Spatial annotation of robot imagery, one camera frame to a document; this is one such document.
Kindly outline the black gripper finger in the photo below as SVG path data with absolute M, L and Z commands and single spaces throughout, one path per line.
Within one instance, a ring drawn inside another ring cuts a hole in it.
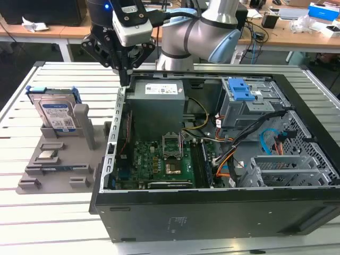
M 132 74 L 155 50 L 155 41 L 144 42 L 141 45 L 135 45 L 128 53 L 128 70 L 127 74 Z
M 120 85 L 128 85 L 127 70 L 123 67 L 122 52 L 115 34 L 88 34 L 84 37 L 82 49 L 105 68 L 111 68 L 119 75 Z

